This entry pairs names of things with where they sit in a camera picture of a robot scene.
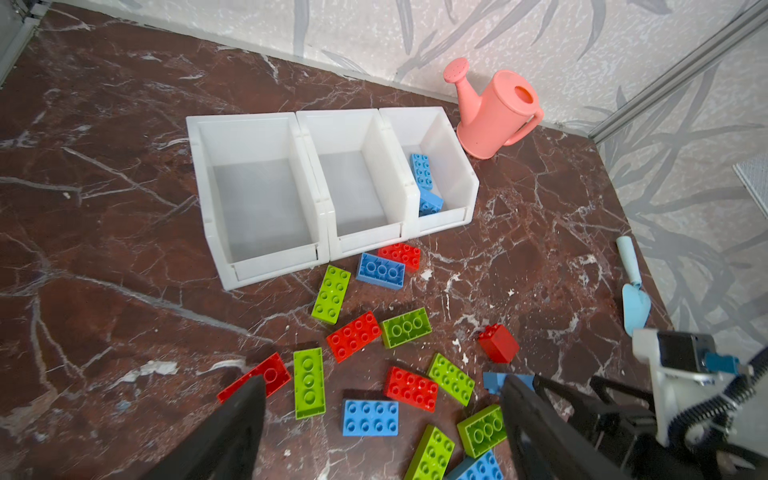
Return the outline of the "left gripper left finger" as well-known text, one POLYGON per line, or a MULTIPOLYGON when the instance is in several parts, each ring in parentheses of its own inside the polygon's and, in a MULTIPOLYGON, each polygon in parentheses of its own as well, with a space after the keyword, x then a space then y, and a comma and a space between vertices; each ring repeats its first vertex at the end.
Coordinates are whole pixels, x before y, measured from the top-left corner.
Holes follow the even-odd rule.
POLYGON ((249 379, 145 479, 250 479, 266 411, 265 382, 249 379))

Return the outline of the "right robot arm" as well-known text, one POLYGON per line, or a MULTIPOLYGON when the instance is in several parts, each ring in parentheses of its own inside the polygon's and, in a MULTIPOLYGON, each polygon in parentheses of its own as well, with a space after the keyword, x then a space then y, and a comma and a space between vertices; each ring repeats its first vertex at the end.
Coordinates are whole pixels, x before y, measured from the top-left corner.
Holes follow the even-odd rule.
POLYGON ((682 394, 662 368, 651 391, 599 376, 590 379, 594 397, 540 376, 533 388, 544 401, 549 391, 568 401, 568 424, 598 458, 634 479, 765 479, 767 458, 728 442, 741 407, 767 375, 767 350, 744 367, 723 391, 681 410, 666 402, 682 394))

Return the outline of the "red tall brick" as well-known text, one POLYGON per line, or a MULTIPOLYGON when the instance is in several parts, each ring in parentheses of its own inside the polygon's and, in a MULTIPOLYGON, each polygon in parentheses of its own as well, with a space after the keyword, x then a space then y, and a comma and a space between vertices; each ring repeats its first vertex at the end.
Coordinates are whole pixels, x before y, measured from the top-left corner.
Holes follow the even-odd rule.
POLYGON ((477 341, 489 356, 497 364, 509 364, 520 350, 518 342, 501 324, 489 325, 477 337, 477 341))

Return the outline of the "blue brick bottom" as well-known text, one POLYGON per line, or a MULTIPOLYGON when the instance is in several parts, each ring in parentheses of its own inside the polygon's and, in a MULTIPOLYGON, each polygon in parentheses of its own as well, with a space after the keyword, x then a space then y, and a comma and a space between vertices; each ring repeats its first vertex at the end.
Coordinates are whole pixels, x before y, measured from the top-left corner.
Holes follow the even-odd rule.
POLYGON ((503 480, 504 476, 492 450, 477 459, 469 456, 453 468, 445 480, 503 480))

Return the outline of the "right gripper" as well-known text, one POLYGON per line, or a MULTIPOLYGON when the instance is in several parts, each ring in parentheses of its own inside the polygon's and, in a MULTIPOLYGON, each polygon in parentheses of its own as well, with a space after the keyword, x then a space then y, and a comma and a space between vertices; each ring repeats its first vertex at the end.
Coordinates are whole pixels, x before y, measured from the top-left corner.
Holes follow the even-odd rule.
POLYGON ((647 390, 603 377, 590 379, 593 396, 536 375, 534 392, 550 405, 551 393, 573 407, 567 425, 596 454, 632 479, 718 479, 717 457, 678 454, 660 445, 655 434, 654 401, 647 390))

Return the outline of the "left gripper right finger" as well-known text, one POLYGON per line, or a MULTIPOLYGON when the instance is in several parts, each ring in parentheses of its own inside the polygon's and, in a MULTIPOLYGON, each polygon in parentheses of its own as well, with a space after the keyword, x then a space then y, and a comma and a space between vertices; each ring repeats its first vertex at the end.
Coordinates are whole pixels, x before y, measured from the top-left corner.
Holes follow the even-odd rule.
POLYGON ((511 374, 500 406, 519 479, 625 479, 556 411, 511 374))

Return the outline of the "blue brick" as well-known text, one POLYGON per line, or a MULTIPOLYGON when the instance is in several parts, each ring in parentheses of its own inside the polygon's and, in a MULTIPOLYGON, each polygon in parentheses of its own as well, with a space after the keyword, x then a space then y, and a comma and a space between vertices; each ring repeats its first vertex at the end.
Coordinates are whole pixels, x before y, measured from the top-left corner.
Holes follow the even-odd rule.
POLYGON ((424 190, 431 191, 434 187, 429 158, 423 154, 412 153, 410 165, 416 184, 424 190))
POLYGON ((469 456, 453 468, 445 480, 503 480, 504 476, 492 450, 477 459, 469 456))
POLYGON ((401 262, 362 253, 356 279, 371 285, 400 290, 404 286, 405 273, 406 265, 401 262))
MULTIPOLYGON (((510 373, 484 372, 483 386, 489 394, 498 396, 508 376, 510 376, 510 373)), ((530 390, 534 389, 533 375, 514 374, 514 377, 522 381, 530 390)))
POLYGON ((444 201, 441 197, 434 194, 430 190, 419 188, 420 201, 419 201, 419 215, 427 216, 438 213, 442 210, 444 201))
POLYGON ((348 437, 394 437, 399 433, 397 401, 344 401, 342 434, 348 437))

